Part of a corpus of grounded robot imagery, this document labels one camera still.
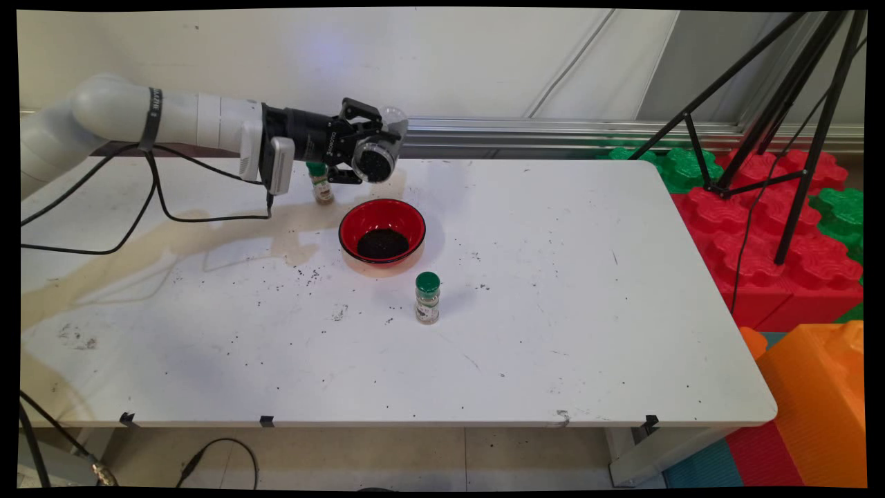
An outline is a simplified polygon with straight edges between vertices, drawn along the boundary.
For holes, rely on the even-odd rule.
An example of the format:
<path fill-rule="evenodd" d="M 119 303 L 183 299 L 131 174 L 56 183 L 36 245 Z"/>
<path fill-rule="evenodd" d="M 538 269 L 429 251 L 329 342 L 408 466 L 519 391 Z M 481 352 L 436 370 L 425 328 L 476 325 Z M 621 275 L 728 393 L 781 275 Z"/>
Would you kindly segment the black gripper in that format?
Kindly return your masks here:
<path fill-rule="evenodd" d="M 363 179 L 354 170 L 336 167 L 352 161 L 354 145 L 342 142 L 354 132 L 351 125 L 382 129 L 384 123 L 377 107 L 352 98 L 342 98 L 339 117 L 264 105 L 263 167 L 274 163 L 272 139 L 289 138 L 295 145 L 295 160 L 328 165 L 329 183 L 361 184 Z"/>

